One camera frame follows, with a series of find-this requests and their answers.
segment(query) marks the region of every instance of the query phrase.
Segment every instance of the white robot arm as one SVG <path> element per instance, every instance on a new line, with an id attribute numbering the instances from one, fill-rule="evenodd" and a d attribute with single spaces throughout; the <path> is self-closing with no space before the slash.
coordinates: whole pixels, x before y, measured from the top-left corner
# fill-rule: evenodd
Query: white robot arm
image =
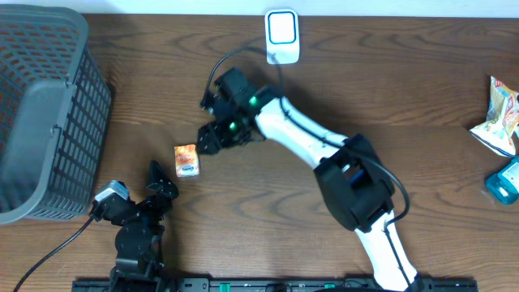
<path id="1" fill-rule="evenodd" d="M 248 143 L 252 131 L 284 145 L 314 170 L 334 218 L 359 236 L 376 282 L 385 290 L 406 290 L 417 271 L 405 255 L 395 225 L 387 224 L 395 217 L 390 199 L 394 188 L 389 177 L 371 164 L 380 162 L 369 142 L 327 130 L 296 110 L 286 97 L 279 97 L 275 89 L 256 90 L 236 68 L 215 83 L 220 94 L 206 92 L 200 104 L 217 120 L 200 128 L 199 153 L 215 154 Z M 350 148 L 370 159 L 357 160 Z M 352 163 L 361 170 L 355 178 L 346 178 Z"/>
<path id="2" fill-rule="evenodd" d="M 347 139 L 344 135 L 331 132 L 304 114 L 301 114 L 285 97 L 281 99 L 281 102 L 283 103 L 284 110 L 290 112 L 290 117 L 293 120 L 313 133 L 337 144 L 343 144 L 343 141 Z M 307 134 L 300 127 L 294 125 L 291 120 L 285 117 L 280 105 L 279 99 L 274 98 L 265 105 L 261 109 L 261 113 L 255 117 L 259 130 L 267 139 L 275 140 L 284 145 L 303 159 L 312 169 L 318 167 L 323 158 L 331 157 L 337 152 L 337 148 L 329 144 L 324 144 L 321 140 L 316 139 Z M 408 288 L 408 284 L 403 277 L 402 271 L 399 269 L 397 258 L 393 254 L 391 245 L 384 233 L 384 223 L 394 217 L 394 211 L 391 210 L 389 213 L 383 214 L 373 223 L 370 232 L 362 232 L 360 229 L 355 229 L 355 233 L 360 238 L 370 257 L 377 283 L 386 290 L 404 291 Z M 389 225 L 388 231 L 405 274 L 412 282 L 417 272 L 405 256 L 404 248 L 398 238 L 395 225 Z"/>

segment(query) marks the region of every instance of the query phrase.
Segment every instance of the wood grain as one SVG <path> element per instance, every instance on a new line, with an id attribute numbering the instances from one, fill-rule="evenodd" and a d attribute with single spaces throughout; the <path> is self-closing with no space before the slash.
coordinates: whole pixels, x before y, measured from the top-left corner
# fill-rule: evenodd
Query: wood grain
<path id="1" fill-rule="evenodd" d="M 264 46 L 263 18 L 86 15 L 90 48 L 118 90 L 98 178 L 146 196 L 151 159 L 174 173 L 173 146 L 192 143 L 211 118 L 198 102 L 214 63 L 243 45 Z M 473 277 L 480 291 L 516 291 L 519 205 L 504 207 L 483 180 L 506 163 L 467 129 L 487 111 L 494 75 L 519 89 L 519 25 L 510 19 L 301 17 L 301 58 L 283 66 L 287 96 L 326 127 L 363 133 L 406 185 L 412 207 L 398 223 L 411 262 L 435 277 Z M 239 66 L 276 83 L 264 57 Z M 201 157 L 202 174 L 178 179 L 166 218 L 171 271 L 213 277 L 343 277 L 372 273 L 357 237 L 324 207 L 313 174 L 279 144 Z M 402 199 L 394 196 L 397 209 Z M 85 221 L 0 227 L 0 291 Z M 91 225 L 39 268 L 26 291 L 66 291 L 107 277 L 118 228 Z"/>

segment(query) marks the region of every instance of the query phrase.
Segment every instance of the laundry basket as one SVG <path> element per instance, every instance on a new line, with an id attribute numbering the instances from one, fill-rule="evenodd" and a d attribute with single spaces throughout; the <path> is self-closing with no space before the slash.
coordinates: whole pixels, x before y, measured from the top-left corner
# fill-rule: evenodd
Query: laundry basket
<path id="1" fill-rule="evenodd" d="M 112 97 L 79 13 L 0 5 L 0 224 L 88 211 Z"/>

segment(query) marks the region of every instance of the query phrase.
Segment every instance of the black cable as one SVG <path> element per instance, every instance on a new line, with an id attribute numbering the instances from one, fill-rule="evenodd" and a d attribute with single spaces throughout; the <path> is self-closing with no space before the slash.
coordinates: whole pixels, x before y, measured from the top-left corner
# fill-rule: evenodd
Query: black cable
<path id="1" fill-rule="evenodd" d="M 69 239 L 67 239 L 64 243 L 62 243 L 59 247 L 56 247 L 53 251 L 51 251 L 48 255 L 44 256 L 43 259 L 41 259 L 40 261 L 38 261 L 35 265 L 32 266 L 32 268 L 30 268 L 26 273 L 25 275 L 19 280 L 18 284 L 16 285 L 15 289 L 13 290 L 13 292 L 17 292 L 19 290 L 19 288 L 22 286 L 22 284 L 25 282 L 25 280 L 27 280 L 27 278 L 29 276 L 31 276 L 32 272 L 34 272 L 38 267 L 41 266 L 41 264 L 43 264 L 46 260 L 48 260 L 51 256 L 54 256 L 56 253 L 58 253 L 58 251 L 61 251 L 64 247 L 66 247 L 67 244 L 71 243 L 74 239 L 76 239 L 85 229 L 87 229 L 87 227 L 90 225 L 90 223 L 92 223 L 92 220 L 94 220 L 94 218 L 89 218 L 85 224 L 79 228 L 79 230 L 74 234 L 72 235 Z"/>
<path id="2" fill-rule="evenodd" d="M 317 135 L 316 133 L 312 132 L 311 130 L 309 130 L 308 128 L 306 128 L 302 124 L 300 124 L 298 121 L 293 119 L 290 116 L 290 112 L 288 110 L 286 110 L 285 107 L 283 106 L 283 98 L 279 99 L 279 106 L 281 108 L 281 112 L 283 112 L 283 115 L 285 115 L 285 118 L 288 119 L 289 121 L 291 121 L 296 127 L 301 129 L 302 131 L 304 131 L 308 135 L 316 138 L 317 140 L 323 142 L 324 144 L 328 144 L 329 146 L 332 146 L 332 147 L 335 147 L 335 148 L 341 148 L 342 146 L 344 146 L 344 145 L 336 144 L 336 143 L 333 143 L 332 141 L 326 140 L 326 137 L 321 137 L 321 136 Z"/>
<path id="3" fill-rule="evenodd" d="M 388 238 L 389 245 L 391 246 L 392 253 L 395 255 L 395 258 L 397 259 L 398 268 L 402 272 L 402 275 L 404 276 L 405 282 L 407 283 L 407 286 L 410 288 L 410 291 L 413 291 L 413 287 L 411 286 L 411 282 L 410 282 L 409 278 L 407 277 L 407 274 L 405 273 L 404 266 L 402 265 L 402 262 L 400 261 L 400 257 L 398 256 L 397 249 L 395 248 L 395 245 L 392 242 L 392 239 L 391 239 L 391 236 L 390 236 L 389 230 L 388 230 L 388 226 L 389 225 L 394 224 L 395 222 L 397 222 L 399 220 L 402 220 L 405 217 L 405 215 L 407 215 L 407 213 L 409 212 L 410 205 L 411 205 L 411 200 L 410 200 L 410 197 L 409 197 L 409 193 L 407 193 L 407 190 L 405 189 L 404 184 L 400 181 L 400 179 L 398 179 L 391 171 L 389 171 L 387 168 L 385 168 L 379 162 L 375 161 L 374 159 L 372 159 L 368 155 L 365 155 L 365 154 L 363 154 L 363 153 L 361 153 L 359 151 L 356 151 L 356 150 L 354 150 L 352 148 L 348 148 L 348 149 L 354 156 L 362 158 L 363 160 L 369 162 L 374 167 L 376 167 L 379 170 L 382 170 L 383 172 L 385 172 L 391 178 L 391 180 L 393 180 L 395 182 L 397 187 L 400 189 L 400 192 L 404 196 L 404 202 L 405 202 L 404 211 L 402 211 L 402 213 L 400 213 L 400 215 L 398 215 L 398 216 L 394 217 L 393 219 L 391 219 L 391 220 L 389 220 L 389 221 L 384 223 L 384 233 L 385 233 L 386 237 Z"/>
<path id="4" fill-rule="evenodd" d="M 256 47 L 249 47 L 249 46 L 245 46 L 245 47 L 236 49 L 236 50 L 234 50 L 232 52 L 228 52 L 227 54 L 225 54 L 225 56 L 223 56 L 220 59 L 220 61 L 218 61 L 218 63 L 212 69 L 211 74 L 209 75 L 208 83 L 205 86 L 204 94 L 209 90 L 209 87 L 211 87 L 212 78 L 214 77 L 214 74 L 217 72 L 218 67 L 226 59 L 230 58 L 234 54 L 241 53 L 241 52 L 244 52 L 244 51 L 245 52 L 253 52 L 253 53 L 262 54 L 262 55 L 265 55 L 265 56 L 271 58 L 274 61 L 274 64 L 276 65 L 276 69 L 277 69 L 277 74 L 279 75 L 279 91 L 280 91 L 281 96 L 283 97 L 285 95 L 285 81 L 283 80 L 283 73 L 281 72 L 281 66 L 280 66 L 279 62 L 276 60 L 276 58 L 273 57 L 272 54 L 267 52 L 265 49 L 256 48 Z"/>

